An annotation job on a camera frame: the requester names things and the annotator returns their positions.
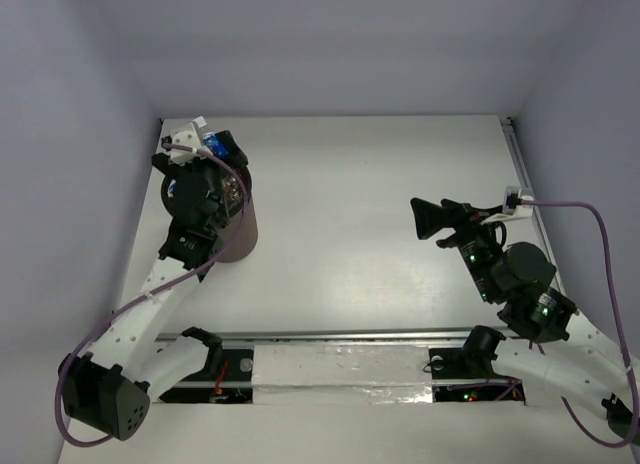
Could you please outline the clear bottle blue label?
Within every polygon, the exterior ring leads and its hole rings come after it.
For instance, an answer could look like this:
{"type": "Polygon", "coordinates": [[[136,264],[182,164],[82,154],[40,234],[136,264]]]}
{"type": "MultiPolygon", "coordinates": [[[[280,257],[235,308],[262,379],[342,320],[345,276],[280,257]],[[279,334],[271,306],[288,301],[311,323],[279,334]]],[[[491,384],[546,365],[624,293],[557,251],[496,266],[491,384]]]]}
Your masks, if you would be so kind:
{"type": "Polygon", "coordinates": [[[203,135],[203,145],[219,159],[227,157],[230,153],[225,142],[225,131],[220,131],[217,133],[208,132],[203,135]]]}

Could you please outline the clear plastic bottle white cap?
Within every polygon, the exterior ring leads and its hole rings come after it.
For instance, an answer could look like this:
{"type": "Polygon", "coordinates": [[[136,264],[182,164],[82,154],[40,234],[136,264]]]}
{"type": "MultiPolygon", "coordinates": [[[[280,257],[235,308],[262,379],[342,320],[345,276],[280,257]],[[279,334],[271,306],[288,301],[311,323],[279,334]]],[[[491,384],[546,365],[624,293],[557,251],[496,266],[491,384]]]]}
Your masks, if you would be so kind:
{"type": "Polygon", "coordinates": [[[242,191],[241,182],[241,179],[237,179],[229,173],[225,173],[221,178],[222,197],[228,209],[242,205],[244,192],[242,191]]]}

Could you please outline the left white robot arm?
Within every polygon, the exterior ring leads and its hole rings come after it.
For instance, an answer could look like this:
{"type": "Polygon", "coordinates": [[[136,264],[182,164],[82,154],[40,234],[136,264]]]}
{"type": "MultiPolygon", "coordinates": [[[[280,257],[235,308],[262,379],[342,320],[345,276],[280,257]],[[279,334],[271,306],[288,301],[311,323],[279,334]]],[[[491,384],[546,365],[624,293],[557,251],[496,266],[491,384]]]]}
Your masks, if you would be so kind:
{"type": "Polygon", "coordinates": [[[151,163],[162,176],[160,198],[171,221],[138,294],[121,305],[69,353],[58,369],[54,416],[97,431],[103,444],[125,441],[140,428],[152,402],[184,378],[221,379],[228,367],[223,341],[198,327],[155,352],[169,318],[218,262],[234,263],[258,241],[249,160],[228,130],[205,132],[190,123],[162,137],[151,163]]]}

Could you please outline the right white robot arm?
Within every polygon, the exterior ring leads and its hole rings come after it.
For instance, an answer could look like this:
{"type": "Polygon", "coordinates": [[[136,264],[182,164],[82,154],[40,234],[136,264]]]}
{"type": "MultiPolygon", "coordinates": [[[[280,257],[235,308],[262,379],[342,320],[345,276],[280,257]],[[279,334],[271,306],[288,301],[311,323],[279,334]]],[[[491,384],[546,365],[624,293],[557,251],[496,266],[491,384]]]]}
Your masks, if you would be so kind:
{"type": "Polygon", "coordinates": [[[461,347],[430,352],[423,369],[436,380],[538,385],[565,408],[579,405],[604,420],[619,439],[602,446],[636,445],[639,361],[629,351],[619,307],[612,307],[618,333],[612,341],[553,287],[557,268],[538,246],[506,242],[506,222],[528,218],[541,205],[522,188],[507,189],[492,208],[411,200],[418,239],[451,230],[437,247],[458,251],[482,301],[499,306],[498,318],[514,334],[476,325],[461,347]]]}

